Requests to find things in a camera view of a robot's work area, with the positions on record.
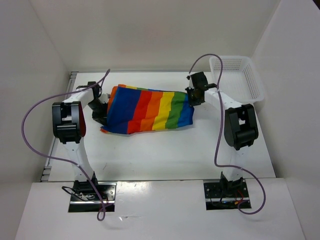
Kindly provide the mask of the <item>rainbow striped shorts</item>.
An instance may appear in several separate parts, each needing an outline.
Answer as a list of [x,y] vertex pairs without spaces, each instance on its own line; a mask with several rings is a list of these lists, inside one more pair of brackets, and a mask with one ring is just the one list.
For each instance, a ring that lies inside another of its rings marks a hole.
[[173,130],[193,124],[188,95],[119,84],[112,88],[103,133],[131,135]]

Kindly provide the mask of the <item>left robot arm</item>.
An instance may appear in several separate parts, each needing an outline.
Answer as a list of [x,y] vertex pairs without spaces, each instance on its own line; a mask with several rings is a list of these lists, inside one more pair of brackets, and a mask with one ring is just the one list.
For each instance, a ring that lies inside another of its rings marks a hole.
[[67,150],[75,174],[73,190],[94,200],[100,187],[85,149],[86,122],[83,109],[92,110],[92,119],[101,125],[107,124],[108,104],[102,102],[102,87],[95,81],[76,88],[69,98],[52,104],[52,128],[54,136]]

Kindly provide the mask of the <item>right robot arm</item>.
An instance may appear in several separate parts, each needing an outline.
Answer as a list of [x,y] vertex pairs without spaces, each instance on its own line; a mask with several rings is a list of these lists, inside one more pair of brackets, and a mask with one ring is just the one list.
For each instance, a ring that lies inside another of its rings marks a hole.
[[[242,104],[223,91],[215,83],[208,83],[203,72],[188,75],[185,89],[191,106],[208,103],[220,111],[220,127],[214,153],[214,165],[222,168],[219,191],[230,197],[243,186],[243,169],[248,149],[259,136],[255,109],[252,104]],[[218,163],[222,139],[232,150],[230,159]]]

